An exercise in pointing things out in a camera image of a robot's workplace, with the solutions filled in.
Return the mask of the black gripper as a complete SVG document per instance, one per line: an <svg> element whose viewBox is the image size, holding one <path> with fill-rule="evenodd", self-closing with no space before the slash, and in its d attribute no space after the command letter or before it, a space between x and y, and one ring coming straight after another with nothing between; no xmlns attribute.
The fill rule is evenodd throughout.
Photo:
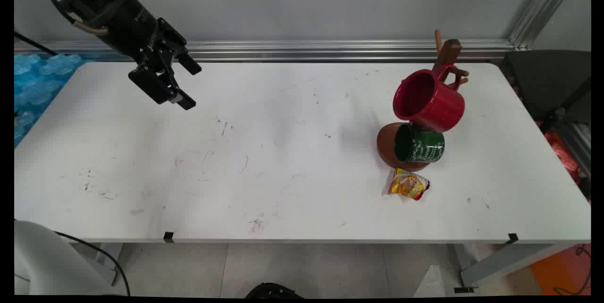
<svg viewBox="0 0 604 303"><path fill-rule="evenodd" d="M65 0L65 10L88 27L105 29L97 38L138 65L128 78L157 104L170 102L188 111L196 101L182 90L172 68L165 69L159 50L170 52L191 75L202 67L189 54L186 39L163 18L154 17L138 0Z"/></svg>

